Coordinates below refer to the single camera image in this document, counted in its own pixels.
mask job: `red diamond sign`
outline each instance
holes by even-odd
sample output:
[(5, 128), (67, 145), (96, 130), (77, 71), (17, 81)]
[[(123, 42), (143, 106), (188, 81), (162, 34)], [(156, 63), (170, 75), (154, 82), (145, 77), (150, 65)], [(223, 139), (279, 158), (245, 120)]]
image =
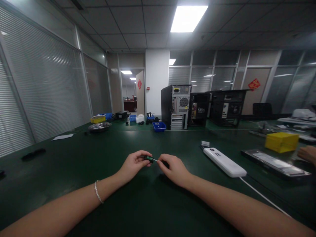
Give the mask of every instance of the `red diamond sign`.
[(138, 88), (141, 89), (141, 87), (142, 87), (142, 82), (141, 82), (141, 80), (138, 80), (138, 84), (137, 84), (137, 85), (138, 85)]
[(260, 82), (257, 79), (254, 79), (251, 83), (248, 84), (249, 88), (254, 90), (257, 89), (260, 85)]

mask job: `desk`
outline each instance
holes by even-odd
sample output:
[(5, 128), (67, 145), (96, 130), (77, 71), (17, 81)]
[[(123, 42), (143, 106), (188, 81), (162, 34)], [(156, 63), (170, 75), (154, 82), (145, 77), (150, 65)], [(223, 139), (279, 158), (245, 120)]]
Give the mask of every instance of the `desk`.
[(124, 110), (128, 110), (129, 112), (134, 112), (136, 108), (137, 108), (137, 101), (124, 100)]
[[(143, 149), (154, 158), (161, 153), (176, 155), (187, 169), (206, 180), (231, 188), (270, 205), (239, 178), (230, 178), (199, 148), (209, 141), (242, 166), (252, 177), (244, 179), (293, 218), (316, 230), (316, 190), (312, 184), (294, 185), (270, 174), (241, 156), (241, 149), (264, 149), (264, 138), (248, 133), (254, 123), (241, 121), (238, 129), (218, 127), (155, 133), (152, 125), (113, 123), (104, 133), (84, 136), (90, 124), (57, 141), (43, 141), (31, 148), (1, 158), (7, 176), (0, 180), (0, 229), (32, 210), (66, 193), (118, 171), (129, 153)], [(43, 155), (22, 162), (21, 156), (38, 148)], [(233, 226), (194, 195), (166, 178), (158, 165), (143, 168), (68, 236), (236, 236)]]

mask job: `yellow plastic bin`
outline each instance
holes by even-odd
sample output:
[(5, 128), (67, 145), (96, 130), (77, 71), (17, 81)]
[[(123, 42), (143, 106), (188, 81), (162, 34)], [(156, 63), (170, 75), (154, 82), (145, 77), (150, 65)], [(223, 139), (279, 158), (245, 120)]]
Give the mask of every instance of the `yellow plastic bin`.
[(91, 123), (99, 123), (105, 121), (105, 116), (93, 116), (91, 119)]
[(278, 153), (284, 153), (296, 150), (298, 142), (298, 134), (272, 133), (267, 135), (264, 146)]

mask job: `person's hand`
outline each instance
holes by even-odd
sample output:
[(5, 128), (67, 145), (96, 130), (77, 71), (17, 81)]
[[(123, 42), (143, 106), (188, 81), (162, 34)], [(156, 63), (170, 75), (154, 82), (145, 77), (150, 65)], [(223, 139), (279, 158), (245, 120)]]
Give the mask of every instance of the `person's hand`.
[(126, 158), (125, 162), (123, 163), (120, 170), (116, 173), (120, 180), (124, 183), (128, 183), (135, 177), (138, 171), (145, 166), (150, 166), (149, 160), (144, 160), (144, 156), (152, 157), (148, 151), (139, 150), (135, 153), (129, 154)]
[[(165, 161), (169, 164), (169, 169), (162, 163)], [(163, 173), (176, 185), (186, 188), (192, 179), (192, 174), (186, 169), (183, 162), (176, 156), (162, 154), (158, 161), (159, 167)]]
[(301, 147), (297, 153), (297, 156), (313, 163), (316, 166), (316, 147)]

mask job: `ceiling light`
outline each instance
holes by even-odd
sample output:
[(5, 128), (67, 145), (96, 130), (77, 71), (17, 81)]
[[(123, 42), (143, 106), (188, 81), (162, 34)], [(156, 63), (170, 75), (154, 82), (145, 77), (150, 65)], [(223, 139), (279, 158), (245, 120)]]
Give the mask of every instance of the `ceiling light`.
[(132, 74), (131, 71), (121, 71), (123, 74)]
[(169, 65), (173, 65), (177, 59), (169, 59)]
[(170, 32), (193, 32), (208, 6), (178, 6)]
[(274, 77), (279, 77), (279, 76), (289, 76), (289, 75), (294, 75), (294, 74), (282, 74), (282, 75), (277, 75), (277, 76), (274, 76)]

